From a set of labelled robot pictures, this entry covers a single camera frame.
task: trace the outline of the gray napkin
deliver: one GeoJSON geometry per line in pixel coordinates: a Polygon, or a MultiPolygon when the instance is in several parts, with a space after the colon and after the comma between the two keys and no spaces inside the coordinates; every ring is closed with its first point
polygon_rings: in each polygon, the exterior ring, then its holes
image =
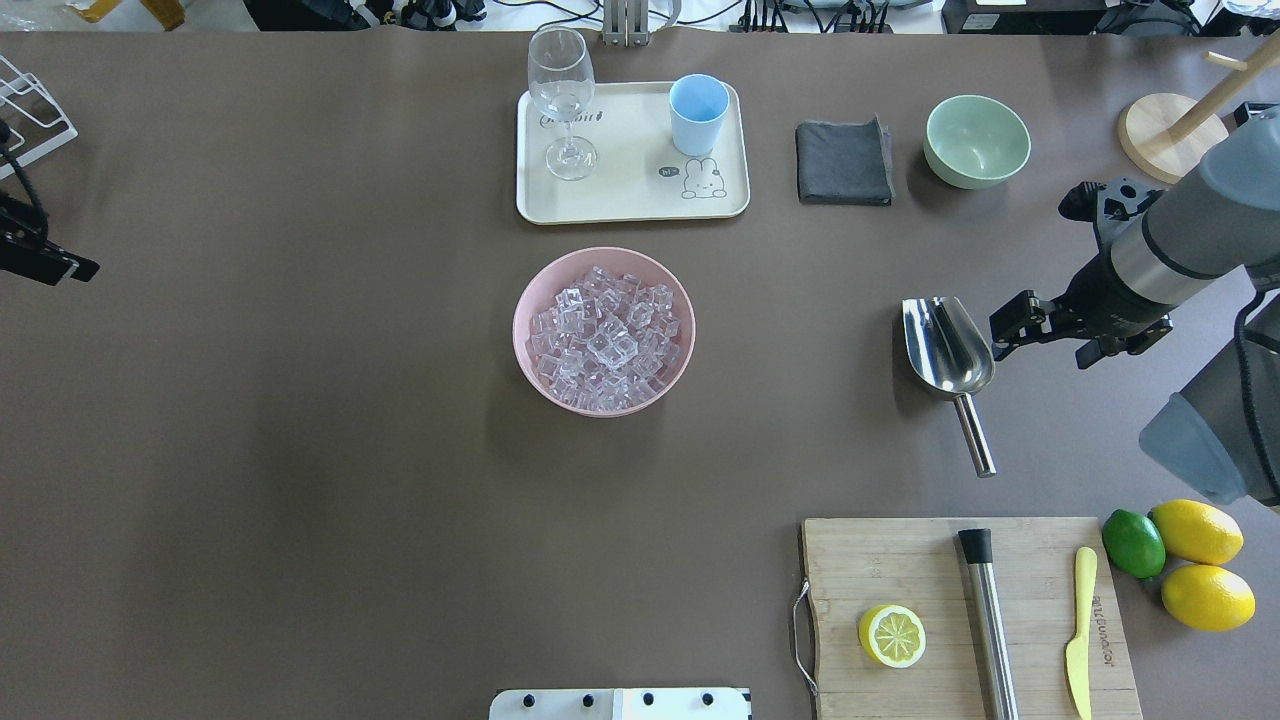
{"type": "Polygon", "coordinates": [[[872,122],[796,127],[796,181],[803,202],[888,205],[893,201],[893,159],[888,128],[872,122]]]}

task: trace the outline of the lemon slice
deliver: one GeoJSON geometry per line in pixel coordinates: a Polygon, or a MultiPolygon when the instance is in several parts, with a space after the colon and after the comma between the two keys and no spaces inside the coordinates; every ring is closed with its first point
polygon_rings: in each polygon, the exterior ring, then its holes
{"type": "Polygon", "coordinates": [[[877,605],[858,621],[858,639],[877,662],[910,667],[924,655],[924,623],[901,605],[877,605]]]}

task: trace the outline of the green bowl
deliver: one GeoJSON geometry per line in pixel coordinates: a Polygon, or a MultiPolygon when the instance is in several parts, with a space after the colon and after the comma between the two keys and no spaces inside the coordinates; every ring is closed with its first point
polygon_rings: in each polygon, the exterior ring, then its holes
{"type": "Polygon", "coordinates": [[[1018,113],[982,95],[956,95],[938,102],[929,113],[924,138],[929,168],[964,190],[1005,182],[1032,155],[1032,136],[1018,113]]]}

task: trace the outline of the lime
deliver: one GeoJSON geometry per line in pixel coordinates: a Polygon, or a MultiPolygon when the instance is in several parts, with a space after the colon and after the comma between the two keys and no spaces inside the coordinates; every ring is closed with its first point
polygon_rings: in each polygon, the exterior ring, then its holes
{"type": "Polygon", "coordinates": [[[1221,633],[1249,621],[1257,601],[1244,578],[1216,565],[1184,565],[1160,588],[1165,610],[1197,630],[1221,633]]]}
{"type": "Polygon", "coordinates": [[[1244,547],[1235,520],[1212,505],[1194,500],[1171,500],[1151,510],[1170,555],[1192,562],[1221,565],[1244,547]]]}
{"type": "Polygon", "coordinates": [[[1116,510],[1102,525],[1102,544],[1111,562],[1146,580],[1165,569],[1165,542],[1155,523],[1129,510],[1116,510]]]}
{"type": "Polygon", "coordinates": [[[877,605],[858,621],[858,639],[877,662],[910,667],[924,655],[924,623],[901,605],[877,605]]]}

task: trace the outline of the wooden cutting board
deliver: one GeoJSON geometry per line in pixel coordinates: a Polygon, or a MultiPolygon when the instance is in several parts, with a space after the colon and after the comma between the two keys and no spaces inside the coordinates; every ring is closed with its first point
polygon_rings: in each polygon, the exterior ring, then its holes
{"type": "Polygon", "coordinates": [[[1075,634],[1075,550],[1089,546],[1098,553],[1089,628],[1093,717],[1140,719],[1096,518],[869,518],[804,521],[818,720],[988,717],[968,570],[955,539],[966,528],[991,528],[1021,717],[1076,717],[1064,648],[1075,634]],[[886,602],[910,607],[924,623],[924,656],[904,670],[878,665],[858,641],[858,619],[886,602]]]}

